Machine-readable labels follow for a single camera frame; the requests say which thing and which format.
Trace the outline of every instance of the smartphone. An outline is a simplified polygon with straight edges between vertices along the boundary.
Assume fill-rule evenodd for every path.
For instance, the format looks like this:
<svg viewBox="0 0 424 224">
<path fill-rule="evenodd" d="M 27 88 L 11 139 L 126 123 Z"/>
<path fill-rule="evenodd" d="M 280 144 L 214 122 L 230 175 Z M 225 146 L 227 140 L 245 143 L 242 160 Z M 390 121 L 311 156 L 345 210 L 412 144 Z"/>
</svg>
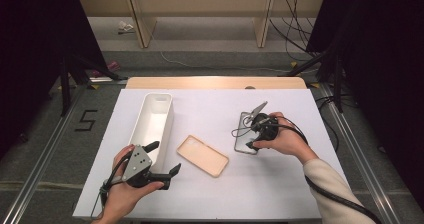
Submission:
<svg viewBox="0 0 424 224">
<path fill-rule="evenodd" d="M 250 149 L 246 146 L 246 143 L 254 141 L 259 134 L 250 130 L 250 124 L 246 124 L 246 118 L 249 117 L 249 112 L 242 112 L 240 115 L 240 120 L 238 124 L 236 143 L 234 144 L 234 150 L 236 152 L 242 152 L 247 154 L 256 155 L 258 152 L 254 149 Z"/>
</svg>

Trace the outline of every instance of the gray floor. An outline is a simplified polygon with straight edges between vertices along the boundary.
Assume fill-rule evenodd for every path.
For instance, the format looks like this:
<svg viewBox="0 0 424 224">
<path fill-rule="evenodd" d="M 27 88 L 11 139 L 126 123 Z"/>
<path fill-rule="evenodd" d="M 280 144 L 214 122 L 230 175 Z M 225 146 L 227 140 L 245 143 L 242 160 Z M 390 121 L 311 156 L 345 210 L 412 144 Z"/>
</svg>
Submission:
<svg viewBox="0 0 424 224">
<path fill-rule="evenodd" d="M 246 18 L 161 18 L 153 33 L 155 38 L 146 49 L 138 46 L 134 34 L 117 34 L 121 20 L 131 24 L 129 18 L 90 18 L 105 59 L 108 62 L 118 61 L 121 69 L 116 73 L 122 76 L 275 76 L 291 69 L 294 60 L 287 50 L 295 58 L 310 58 L 292 45 L 288 45 L 286 50 L 285 41 L 272 27 L 265 48 L 257 48 L 251 20 Z M 274 23 L 285 30 L 283 32 L 287 31 L 281 20 L 274 20 Z M 311 28 L 305 20 L 302 25 Z M 292 31 L 290 37 L 302 44 L 298 33 Z M 314 69 L 316 67 L 302 73 L 301 77 L 307 83 L 316 81 Z M 108 83 L 96 88 L 78 87 L 72 91 L 74 99 L 77 93 L 81 93 L 81 96 L 20 223 L 86 223 L 72 217 L 73 208 L 78 202 L 116 99 L 124 87 L 122 84 Z M 316 99 L 322 97 L 321 89 L 310 89 Z M 27 130 L 29 141 L 17 142 L 0 162 L 2 220 L 59 122 L 61 94 L 58 85 L 52 88 L 50 94 L 52 99 L 45 101 Z M 343 103 L 344 116 L 393 204 L 399 223 L 424 223 L 422 210 L 390 160 L 377 149 L 378 139 L 361 109 L 356 107 L 351 97 L 346 97 Z M 97 110 L 87 114 L 95 123 L 91 131 L 78 132 L 76 129 L 88 127 L 87 123 L 80 123 L 85 110 Z M 322 114 L 336 129 L 340 139 L 337 155 L 354 194 L 371 211 L 381 216 L 329 108 L 323 108 Z M 328 132 L 336 145 L 336 136 L 330 129 Z"/>
</svg>

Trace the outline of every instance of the phone case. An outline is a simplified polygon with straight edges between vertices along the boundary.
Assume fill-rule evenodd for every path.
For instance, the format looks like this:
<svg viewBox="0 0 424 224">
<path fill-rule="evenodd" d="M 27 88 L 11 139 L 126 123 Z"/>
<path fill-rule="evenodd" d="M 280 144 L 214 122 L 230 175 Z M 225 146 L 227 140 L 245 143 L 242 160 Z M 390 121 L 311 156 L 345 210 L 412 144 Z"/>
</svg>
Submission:
<svg viewBox="0 0 424 224">
<path fill-rule="evenodd" d="M 226 155 L 192 135 L 181 143 L 177 152 L 213 177 L 218 177 L 229 161 Z"/>
</svg>

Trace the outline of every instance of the black cable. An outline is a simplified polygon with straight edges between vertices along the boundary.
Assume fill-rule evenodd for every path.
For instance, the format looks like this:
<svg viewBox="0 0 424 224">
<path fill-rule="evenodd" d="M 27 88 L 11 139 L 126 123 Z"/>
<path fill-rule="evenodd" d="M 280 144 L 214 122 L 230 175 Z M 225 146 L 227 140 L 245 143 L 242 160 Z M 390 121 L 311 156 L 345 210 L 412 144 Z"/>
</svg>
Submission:
<svg viewBox="0 0 424 224">
<path fill-rule="evenodd" d="M 290 24 L 286 21 L 286 20 L 284 20 L 284 18 L 281 18 L 281 20 L 287 25 L 287 26 L 290 26 Z M 301 31 L 301 32 L 303 32 L 303 33 L 306 33 L 306 34 L 308 34 L 308 35 L 311 35 L 312 33 L 310 33 L 310 32 L 307 32 L 307 31 L 304 31 L 304 30 L 300 30 L 300 29 L 298 29 L 298 28 L 296 28 L 296 27 L 294 27 L 294 26 L 291 26 L 291 28 L 292 29 L 294 29 L 294 30 L 296 30 L 296 31 Z"/>
<path fill-rule="evenodd" d="M 288 36 L 286 36 L 286 35 L 284 35 L 275 25 L 274 25 L 274 23 L 272 22 L 272 20 L 270 19 L 269 20 L 270 21 L 270 23 L 271 23 L 271 25 L 274 27 L 274 29 L 278 32 L 278 34 L 280 34 L 280 36 L 282 36 L 286 41 L 288 41 L 288 42 L 290 42 L 291 44 L 293 44 L 294 46 L 296 46 L 297 48 L 299 48 L 300 50 L 302 50 L 302 51 L 304 51 L 306 54 L 308 54 L 308 55 L 310 55 L 310 56 L 312 56 L 312 57 L 314 57 L 314 55 L 312 55 L 311 53 L 308 53 L 307 51 L 306 51 L 306 49 L 304 49 L 303 47 L 301 47 L 301 46 L 299 46 L 298 44 L 296 44 L 293 40 L 291 40 Z"/>
<path fill-rule="evenodd" d="M 113 168 L 112 173 L 110 174 L 108 180 L 105 183 L 103 183 L 103 185 L 100 187 L 99 194 L 97 195 L 96 202 L 94 203 L 93 210 L 91 211 L 91 219 L 92 220 L 99 220 L 99 219 L 101 219 L 101 217 L 99 217 L 99 218 L 93 218 L 94 209 L 96 208 L 96 205 L 97 205 L 97 202 L 99 200 L 99 197 L 100 197 L 100 200 L 102 202 L 102 213 L 103 213 L 103 210 L 104 210 L 104 207 L 105 207 L 106 201 L 107 201 L 107 193 L 109 192 L 110 188 L 113 185 L 122 183 L 122 182 L 117 182 L 117 183 L 113 183 L 112 184 L 112 180 L 115 177 L 115 174 L 118 171 L 119 167 L 122 165 L 122 163 L 124 163 L 125 161 L 127 161 L 131 157 L 131 154 L 132 154 L 132 152 L 128 152 L 125 156 L 123 156 L 121 158 L 121 160 L 119 160 L 119 162 Z"/>
<path fill-rule="evenodd" d="M 381 221 L 380 219 L 378 219 L 378 217 L 372 213 L 370 210 L 366 209 L 365 207 L 358 205 L 352 201 L 349 201 L 343 197 L 337 196 L 331 192 L 326 191 L 325 189 L 319 187 L 318 185 L 316 185 L 314 182 L 311 181 L 311 179 L 309 179 L 307 176 L 305 176 L 306 182 L 308 183 L 308 185 L 315 190 L 317 193 L 321 194 L 322 196 L 327 197 L 330 200 L 333 200 L 337 203 L 340 203 L 346 207 L 349 207 L 355 211 L 358 211 L 362 214 L 364 214 L 365 216 L 369 217 L 371 220 L 373 220 L 376 224 L 380 224 Z"/>
</svg>

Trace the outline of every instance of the aluminum rail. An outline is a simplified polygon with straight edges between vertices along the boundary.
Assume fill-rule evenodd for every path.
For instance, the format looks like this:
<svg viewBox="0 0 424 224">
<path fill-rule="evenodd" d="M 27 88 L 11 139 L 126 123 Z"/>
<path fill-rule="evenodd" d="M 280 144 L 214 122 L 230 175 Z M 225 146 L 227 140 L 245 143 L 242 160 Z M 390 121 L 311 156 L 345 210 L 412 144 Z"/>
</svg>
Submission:
<svg viewBox="0 0 424 224">
<path fill-rule="evenodd" d="M 22 215 L 25 212 L 26 207 L 28 206 L 35 189 L 37 188 L 38 182 L 43 176 L 60 140 L 63 133 L 68 126 L 69 120 L 72 117 L 73 110 L 78 103 L 78 100 L 82 96 L 85 90 L 85 86 L 78 86 L 76 93 L 74 95 L 74 100 L 69 107 L 68 112 L 59 119 L 58 124 L 56 125 L 55 130 L 50 136 L 49 141 L 47 142 L 43 152 L 38 158 L 37 163 L 32 169 L 30 175 L 22 186 L 19 194 L 16 196 L 15 200 L 11 204 L 9 211 L 6 215 L 6 218 L 3 220 L 4 224 L 19 223 Z"/>
<path fill-rule="evenodd" d="M 321 86 L 321 92 L 324 96 L 333 95 L 327 84 L 321 83 Z M 400 224 L 401 222 L 393 208 L 393 204 L 390 201 L 390 198 L 387 196 L 382 185 L 378 181 L 378 178 L 372 170 L 371 165 L 369 164 L 364 152 L 361 149 L 361 146 L 350 129 L 343 113 L 340 113 L 333 103 L 330 103 L 329 106 L 331 113 L 336 120 L 337 126 L 343 134 L 346 144 L 353 156 L 353 159 L 355 160 L 356 165 L 358 166 L 359 171 L 364 178 L 365 184 L 367 185 L 370 194 L 380 211 L 383 223 Z"/>
</svg>

